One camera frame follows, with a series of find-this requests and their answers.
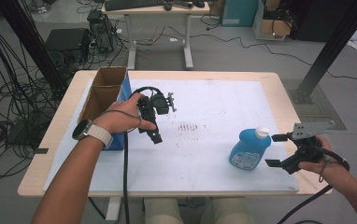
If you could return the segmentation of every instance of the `keyboard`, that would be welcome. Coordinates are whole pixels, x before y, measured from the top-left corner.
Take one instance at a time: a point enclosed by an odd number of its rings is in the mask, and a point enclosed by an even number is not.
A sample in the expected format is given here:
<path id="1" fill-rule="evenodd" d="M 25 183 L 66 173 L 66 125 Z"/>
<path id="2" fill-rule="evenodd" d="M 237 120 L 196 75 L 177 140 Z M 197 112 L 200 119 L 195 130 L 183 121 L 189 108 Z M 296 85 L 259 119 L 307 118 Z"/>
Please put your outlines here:
<path id="1" fill-rule="evenodd" d="M 105 1 L 106 11 L 122 10 L 138 7 L 163 6 L 164 0 L 109 0 Z"/>

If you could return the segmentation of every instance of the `white bottle cap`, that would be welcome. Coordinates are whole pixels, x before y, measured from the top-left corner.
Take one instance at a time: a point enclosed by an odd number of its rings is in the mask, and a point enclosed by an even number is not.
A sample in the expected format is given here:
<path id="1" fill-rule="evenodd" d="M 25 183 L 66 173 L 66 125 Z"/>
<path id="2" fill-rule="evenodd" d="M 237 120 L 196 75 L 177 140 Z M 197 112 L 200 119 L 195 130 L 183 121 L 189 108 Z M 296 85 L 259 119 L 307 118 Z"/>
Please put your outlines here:
<path id="1" fill-rule="evenodd" d="M 269 129 L 265 127 L 258 127 L 255 130 L 255 135 L 260 139 L 265 139 L 269 135 Z"/>

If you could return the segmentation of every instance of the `human hand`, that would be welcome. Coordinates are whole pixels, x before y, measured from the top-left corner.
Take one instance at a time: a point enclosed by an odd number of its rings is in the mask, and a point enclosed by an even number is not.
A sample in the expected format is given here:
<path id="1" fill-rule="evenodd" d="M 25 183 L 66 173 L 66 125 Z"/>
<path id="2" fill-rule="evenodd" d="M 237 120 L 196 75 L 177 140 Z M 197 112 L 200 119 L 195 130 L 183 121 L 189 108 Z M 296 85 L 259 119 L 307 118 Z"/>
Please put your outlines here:
<path id="1" fill-rule="evenodd" d="M 321 142 L 322 147 L 333 151 L 329 142 L 325 138 L 320 136 L 316 136 L 316 138 Z M 329 158 L 329 161 L 321 160 L 318 163 L 302 161 L 298 164 L 298 167 L 300 169 L 321 175 L 327 181 L 327 183 L 329 183 L 331 186 L 333 186 L 333 188 L 341 193 L 343 193 L 348 188 L 348 186 L 350 186 L 350 182 L 355 181 L 347 169 L 345 169 L 345 167 L 341 164 L 337 163 L 337 161 L 333 158 Z"/>
<path id="2" fill-rule="evenodd" d="M 106 112 L 95 119 L 93 123 L 106 129 L 110 133 L 121 133 L 133 128 L 154 130 L 156 128 L 155 124 L 141 119 L 138 116 L 137 101 L 141 97 L 144 97 L 144 95 L 136 92 L 127 101 L 114 102 Z"/>

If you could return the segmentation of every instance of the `table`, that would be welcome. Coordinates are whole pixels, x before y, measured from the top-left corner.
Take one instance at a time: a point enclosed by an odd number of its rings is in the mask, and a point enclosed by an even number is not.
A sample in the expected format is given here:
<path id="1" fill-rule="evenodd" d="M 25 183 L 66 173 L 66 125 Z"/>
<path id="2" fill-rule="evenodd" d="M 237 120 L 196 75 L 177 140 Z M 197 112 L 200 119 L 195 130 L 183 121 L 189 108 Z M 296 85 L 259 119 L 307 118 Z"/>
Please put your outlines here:
<path id="1" fill-rule="evenodd" d="M 135 69 L 136 63 L 136 42 L 133 39 L 133 23 L 134 21 L 141 22 L 140 25 L 166 25 L 177 24 L 178 21 L 184 21 L 186 30 L 183 41 L 184 57 L 187 70 L 193 69 L 193 57 L 190 48 L 190 29 L 192 15 L 207 15 L 210 11 L 208 4 L 205 7 L 193 7 L 191 10 L 173 7 L 172 10 L 166 11 L 164 7 L 141 7 L 125 10 L 106 11 L 103 6 L 102 12 L 107 15 L 124 15 L 126 22 L 126 29 L 128 30 L 129 38 L 129 58 L 128 69 Z"/>
<path id="2" fill-rule="evenodd" d="M 44 184 L 50 172 L 52 161 L 59 143 L 62 141 L 67 125 L 72 119 L 75 108 L 77 107 L 81 96 L 87 84 L 94 78 L 96 71 L 79 71 L 74 76 L 71 84 L 62 100 L 56 114 L 48 128 L 39 147 L 48 148 L 47 154 L 36 154 L 30 164 L 27 172 L 19 186 L 18 192 L 21 196 L 41 197 L 45 191 Z M 165 79 L 165 80 L 232 80 L 232 81 L 258 81 L 261 83 L 270 109 L 273 113 L 278 131 L 281 133 L 289 132 L 293 129 L 293 124 L 299 122 L 293 105 L 280 82 L 277 74 L 274 73 L 248 73 L 248 72 L 189 72 L 189 71 L 129 71 L 131 80 L 136 79 Z M 289 155 L 296 151 L 296 147 L 291 142 L 284 143 Z M 325 187 L 324 183 L 319 183 L 318 175 L 306 171 L 300 171 L 294 174 L 299 190 L 297 195 L 314 194 Z M 170 197 L 186 197 L 188 194 L 177 192 L 167 192 Z M 225 196 L 249 196 L 249 195 L 277 195 L 271 192 L 225 192 Z M 107 217 L 111 220 L 117 220 L 119 208 L 121 206 L 122 192 L 98 191 L 90 192 L 93 197 L 110 197 L 110 203 L 107 211 Z M 152 193 L 131 193 L 131 197 L 146 196 L 166 196 Z M 209 193 L 208 196 L 222 196 L 220 193 Z"/>

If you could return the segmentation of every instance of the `white watch strap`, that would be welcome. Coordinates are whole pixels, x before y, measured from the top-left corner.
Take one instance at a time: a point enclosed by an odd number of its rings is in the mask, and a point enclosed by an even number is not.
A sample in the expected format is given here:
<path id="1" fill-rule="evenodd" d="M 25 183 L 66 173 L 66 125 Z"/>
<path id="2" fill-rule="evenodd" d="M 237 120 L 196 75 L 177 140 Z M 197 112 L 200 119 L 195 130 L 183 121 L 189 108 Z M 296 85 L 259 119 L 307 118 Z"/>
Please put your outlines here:
<path id="1" fill-rule="evenodd" d="M 112 138 L 111 133 L 109 133 L 105 129 L 100 128 L 99 126 L 96 126 L 94 124 L 88 130 L 88 135 L 93 136 L 93 137 L 99 139 L 100 141 L 102 141 L 104 143 L 105 147 L 107 147 L 109 145 L 109 142 L 111 141 L 111 138 Z"/>

